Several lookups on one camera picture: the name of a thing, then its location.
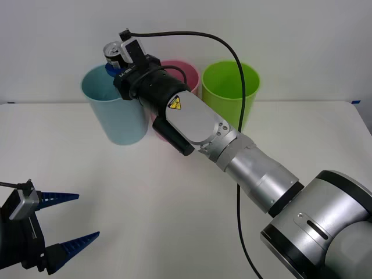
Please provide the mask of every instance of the silver arm segment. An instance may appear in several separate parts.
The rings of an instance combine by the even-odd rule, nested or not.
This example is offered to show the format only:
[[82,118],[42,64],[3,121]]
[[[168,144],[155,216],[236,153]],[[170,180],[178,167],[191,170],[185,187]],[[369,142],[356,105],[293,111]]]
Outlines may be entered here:
[[298,181],[249,137],[188,91],[179,92],[170,100],[166,117],[196,150],[228,173],[265,213]]

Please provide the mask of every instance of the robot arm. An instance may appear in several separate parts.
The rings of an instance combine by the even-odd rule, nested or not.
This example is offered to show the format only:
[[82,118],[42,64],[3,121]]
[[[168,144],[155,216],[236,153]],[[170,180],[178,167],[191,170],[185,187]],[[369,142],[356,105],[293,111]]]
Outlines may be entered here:
[[[350,228],[371,217],[369,190],[335,171],[322,171],[304,189],[289,170],[162,69],[157,58],[145,55],[128,30],[120,36],[128,68],[115,77],[114,85],[122,98],[150,108],[157,115],[153,128],[169,143],[185,156],[194,149],[203,153],[274,218],[261,240],[296,278],[372,278],[366,269],[359,273],[364,277],[351,276],[357,264],[350,265],[349,273],[340,272],[347,260],[335,252],[343,243],[338,235],[347,238],[345,228],[355,232]],[[372,244],[369,252],[371,258]]]

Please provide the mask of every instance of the green cup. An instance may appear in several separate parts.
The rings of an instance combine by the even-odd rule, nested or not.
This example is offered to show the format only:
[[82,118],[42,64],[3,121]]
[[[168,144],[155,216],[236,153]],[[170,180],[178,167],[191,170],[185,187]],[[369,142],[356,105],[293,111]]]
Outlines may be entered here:
[[[242,63],[245,79],[245,110],[243,125],[260,87],[260,77],[253,68]],[[242,106],[242,83],[235,61],[221,61],[209,65],[202,76],[202,100],[216,113],[229,122],[235,129],[239,126]]]

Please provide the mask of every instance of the pink cup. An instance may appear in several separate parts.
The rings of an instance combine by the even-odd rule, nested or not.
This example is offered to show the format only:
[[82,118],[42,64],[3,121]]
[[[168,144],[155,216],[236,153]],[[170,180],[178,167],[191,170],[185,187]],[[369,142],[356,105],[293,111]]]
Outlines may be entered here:
[[[181,68],[182,71],[184,71],[186,74],[187,85],[190,87],[191,93],[193,93],[194,95],[198,94],[198,88],[200,85],[200,73],[195,66],[183,60],[164,60],[161,63],[162,63],[162,66],[171,65],[171,66],[176,66],[176,67]],[[166,69],[166,71],[170,73],[172,76],[174,76],[175,78],[181,81],[184,80],[182,74],[179,71],[174,70],[174,69]],[[151,113],[151,120],[154,121],[155,119],[156,119],[156,115]],[[157,132],[155,133],[160,139],[166,141]]]

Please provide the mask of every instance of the white wall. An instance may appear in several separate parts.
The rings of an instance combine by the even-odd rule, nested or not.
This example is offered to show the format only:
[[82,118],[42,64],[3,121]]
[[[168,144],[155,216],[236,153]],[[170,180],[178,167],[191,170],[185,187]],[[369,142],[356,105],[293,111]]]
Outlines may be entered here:
[[[105,62],[103,46],[126,27],[221,36],[260,73],[260,100],[363,102],[372,91],[371,15],[371,0],[4,0],[0,102],[84,101],[84,73]],[[142,42],[201,70],[231,58],[207,38]]]

